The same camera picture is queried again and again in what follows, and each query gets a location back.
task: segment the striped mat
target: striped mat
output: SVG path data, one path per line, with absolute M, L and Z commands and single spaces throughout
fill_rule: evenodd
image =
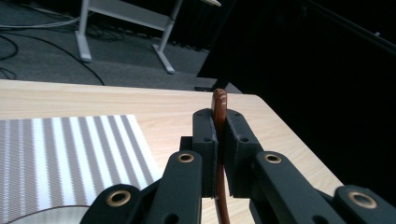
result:
M 161 177 L 134 115 L 0 120 L 0 220 Z

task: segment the screw hole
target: screw hole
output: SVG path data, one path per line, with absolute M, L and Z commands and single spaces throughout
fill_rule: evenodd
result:
M 191 154 L 184 153 L 178 156 L 177 159 L 180 162 L 191 162 L 194 160 L 194 156 L 192 156 Z
M 168 214 L 164 219 L 165 224 L 175 224 L 178 223 L 178 216 L 176 214 Z
M 348 198 L 355 204 L 364 207 L 364 208 L 369 208 L 373 209 L 377 207 L 376 201 L 363 193 L 357 192 L 357 191 L 351 191 L 348 193 Z
M 273 154 L 265 155 L 265 159 L 271 163 L 280 163 L 282 161 L 282 159 L 280 159 L 280 157 L 273 155 Z
M 120 207 L 131 200 L 131 193 L 128 190 L 116 190 L 108 194 L 107 204 L 111 207 Z

